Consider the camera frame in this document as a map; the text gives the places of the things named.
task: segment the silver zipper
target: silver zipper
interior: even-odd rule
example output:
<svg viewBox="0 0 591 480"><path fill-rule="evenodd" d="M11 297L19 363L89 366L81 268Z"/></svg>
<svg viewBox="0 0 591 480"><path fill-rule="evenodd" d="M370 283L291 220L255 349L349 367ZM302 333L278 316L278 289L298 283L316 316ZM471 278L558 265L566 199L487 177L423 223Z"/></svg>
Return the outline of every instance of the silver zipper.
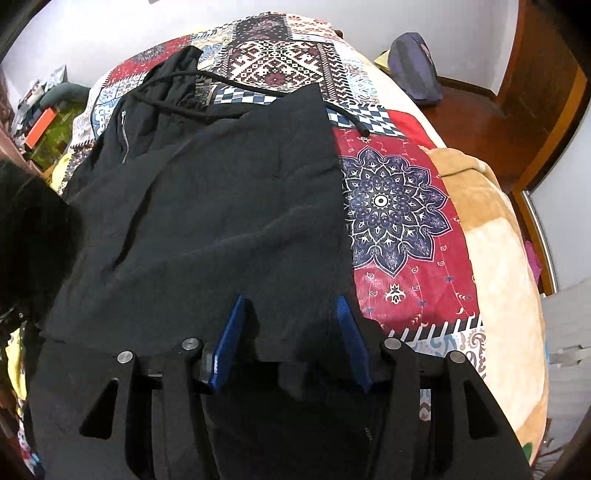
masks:
<svg viewBox="0 0 591 480"><path fill-rule="evenodd" d="M123 131L123 138L125 140L125 155L123 155L123 160L121 163L125 163L125 159L127 158L127 154L129 153L129 140L127 140L127 133L125 132L125 110L121 110L121 130Z"/></svg>

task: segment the drawstring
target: drawstring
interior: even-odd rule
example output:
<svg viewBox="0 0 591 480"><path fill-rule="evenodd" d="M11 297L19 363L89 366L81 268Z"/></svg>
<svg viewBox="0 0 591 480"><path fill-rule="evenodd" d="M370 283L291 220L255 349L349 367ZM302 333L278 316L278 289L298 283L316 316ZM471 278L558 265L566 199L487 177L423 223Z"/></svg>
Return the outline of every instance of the drawstring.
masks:
<svg viewBox="0 0 591 480"><path fill-rule="evenodd" d="M151 105L151 106L159 109L162 112L176 113L177 115L181 115L186 118L193 118L195 120L213 122L215 120L220 120L222 118L239 118L240 116L242 116L244 114L244 112L238 112L238 113L233 113L233 114L229 114L229 115L211 115L209 113L199 112L199 111L191 110L189 108L180 107L180 106L174 105L172 103L162 102L160 100L152 100L152 99L147 98L145 95L140 94L140 91L153 85L154 83L157 83L157 82L160 82L160 81L166 80L166 79L171 79L174 77L185 77L185 76L205 77L210 80L215 80L216 82L224 83L224 84L229 85L231 87L236 87L236 88L240 88L243 90L247 90L249 92L260 93L262 95L268 95L268 96L273 96L273 97L281 98L281 97L285 97L286 95L289 94L288 92L279 92L276 90L268 90L266 88L252 87L250 85L236 82L235 80L230 80L230 79L227 79L226 77L222 77L221 75L218 75L213 72L207 72L205 70L189 70L186 72L174 72L174 73L169 73L167 75L162 75L161 77L155 77L155 78L143 83L142 85L139 85L137 88L132 90L130 92L130 94L133 97L135 97L137 100L139 100L140 102L147 103L148 105ZM353 123L355 128L361 134L361 136L363 136L363 137L369 136L369 129L363 123L361 123L361 121L359 121L359 119L354 114L352 114L351 112L347 111L346 109L340 107L339 105L335 105L334 103L330 103L325 100L324 100L324 105L327 108L330 108L331 110L341 114L347 120L349 120L351 123Z"/></svg>

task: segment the checkered pattern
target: checkered pattern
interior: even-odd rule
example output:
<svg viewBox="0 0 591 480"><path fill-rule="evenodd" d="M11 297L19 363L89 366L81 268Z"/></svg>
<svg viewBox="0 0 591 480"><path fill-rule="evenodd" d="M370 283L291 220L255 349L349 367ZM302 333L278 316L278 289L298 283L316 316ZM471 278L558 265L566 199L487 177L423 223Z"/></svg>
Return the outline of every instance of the checkered pattern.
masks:
<svg viewBox="0 0 591 480"><path fill-rule="evenodd" d="M379 105L352 105L340 103L339 106L354 114L373 134L390 135L392 137L405 137L405 135L392 123L388 112ZM326 109L329 119L338 127L355 128L349 120L340 113L330 108Z"/></svg>
<svg viewBox="0 0 591 480"><path fill-rule="evenodd" d="M269 105L275 98L277 97L225 86L218 90L213 103L261 103L263 105Z"/></svg>

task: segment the silver bolt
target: silver bolt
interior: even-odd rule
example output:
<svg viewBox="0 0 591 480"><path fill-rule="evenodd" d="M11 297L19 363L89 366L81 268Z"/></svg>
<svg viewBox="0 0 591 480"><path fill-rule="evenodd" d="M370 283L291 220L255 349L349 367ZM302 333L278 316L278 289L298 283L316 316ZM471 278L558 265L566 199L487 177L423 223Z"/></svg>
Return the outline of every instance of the silver bolt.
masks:
<svg viewBox="0 0 591 480"><path fill-rule="evenodd" d="M199 346L199 340L196 338L187 338L183 340L183 348L185 350L195 350Z"/></svg>
<svg viewBox="0 0 591 480"><path fill-rule="evenodd" d="M452 353L449 354L449 358L452 359L452 362L462 364L464 363L464 360L466 360L466 355L464 355L462 352L454 350Z"/></svg>
<svg viewBox="0 0 591 480"><path fill-rule="evenodd" d="M384 345L389 350L398 350L400 347L402 347L402 342L397 338L390 337L384 340Z"/></svg>
<svg viewBox="0 0 591 480"><path fill-rule="evenodd" d="M132 354L130 351L126 350L125 352L121 352L119 355L117 355L117 361L120 364L126 364L127 362L131 361L131 359L134 357L134 354Z"/></svg>

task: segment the backpack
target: backpack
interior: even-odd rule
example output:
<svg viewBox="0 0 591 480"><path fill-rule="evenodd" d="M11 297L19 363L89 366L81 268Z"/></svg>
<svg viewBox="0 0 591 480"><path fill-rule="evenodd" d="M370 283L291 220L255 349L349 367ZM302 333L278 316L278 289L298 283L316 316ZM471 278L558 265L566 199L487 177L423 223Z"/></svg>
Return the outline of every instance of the backpack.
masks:
<svg viewBox="0 0 591 480"><path fill-rule="evenodd" d="M392 79L417 105L435 105L443 98L435 64L418 33L405 33L394 40L388 68Z"/></svg>

